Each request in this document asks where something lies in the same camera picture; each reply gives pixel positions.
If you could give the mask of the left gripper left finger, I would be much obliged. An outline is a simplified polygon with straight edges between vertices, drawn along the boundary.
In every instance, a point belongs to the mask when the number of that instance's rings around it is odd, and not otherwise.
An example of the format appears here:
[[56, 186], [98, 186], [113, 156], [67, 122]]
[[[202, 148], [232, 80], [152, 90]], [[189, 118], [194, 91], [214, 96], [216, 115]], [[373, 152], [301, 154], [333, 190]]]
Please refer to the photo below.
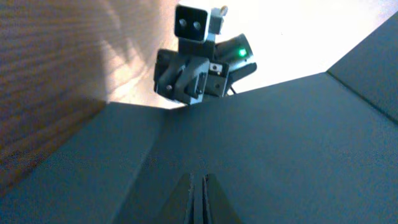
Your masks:
[[194, 224], [195, 184], [193, 174], [184, 174], [151, 223]]

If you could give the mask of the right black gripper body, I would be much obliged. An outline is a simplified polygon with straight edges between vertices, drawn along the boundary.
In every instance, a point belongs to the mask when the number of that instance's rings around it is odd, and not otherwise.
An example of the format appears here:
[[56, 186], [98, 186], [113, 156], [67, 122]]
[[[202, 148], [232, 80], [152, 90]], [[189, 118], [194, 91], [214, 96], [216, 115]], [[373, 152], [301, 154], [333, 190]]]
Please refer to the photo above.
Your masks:
[[222, 98], [228, 92], [229, 65], [216, 58], [216, 44], [187, 40], [178, 50], [159, 49], [154, 70], [154, 92], [170, 101], [193, 105]]

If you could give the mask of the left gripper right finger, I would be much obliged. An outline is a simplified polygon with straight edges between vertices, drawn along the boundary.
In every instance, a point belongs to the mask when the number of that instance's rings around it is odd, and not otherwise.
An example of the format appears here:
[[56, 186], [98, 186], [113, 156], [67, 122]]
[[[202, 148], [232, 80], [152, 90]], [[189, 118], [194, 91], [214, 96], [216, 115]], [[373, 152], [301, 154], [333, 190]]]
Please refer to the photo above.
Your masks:
[[202, 201], [203, 222], [205, 224], [243, 223], [214, 174], [203, 176]]

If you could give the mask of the dark green box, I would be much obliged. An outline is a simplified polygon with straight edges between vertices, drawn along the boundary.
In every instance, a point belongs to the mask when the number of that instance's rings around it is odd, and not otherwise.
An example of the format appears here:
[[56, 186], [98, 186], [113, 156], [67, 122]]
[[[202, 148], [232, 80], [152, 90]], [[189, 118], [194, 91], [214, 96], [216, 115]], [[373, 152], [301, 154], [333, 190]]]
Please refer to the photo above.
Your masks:
[[184, 174], [243, 223], [397, 222], [397, 16], [327, 72], [195, 106], [109, 104], [1, 199], [2, 223], [151, 223]]

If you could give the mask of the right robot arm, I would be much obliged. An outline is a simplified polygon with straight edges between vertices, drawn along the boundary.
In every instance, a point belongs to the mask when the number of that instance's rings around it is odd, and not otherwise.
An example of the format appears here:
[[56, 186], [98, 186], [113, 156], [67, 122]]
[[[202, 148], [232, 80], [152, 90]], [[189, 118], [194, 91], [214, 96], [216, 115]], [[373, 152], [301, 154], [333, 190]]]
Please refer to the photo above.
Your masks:
[[244, 34], [224, 42], [211, 35], [204, 43], [179, 40], [178, 50], [160, 49], [154, 92], [170, 101], [194, 105], [223, 98], [233, 83], [257, 70]]

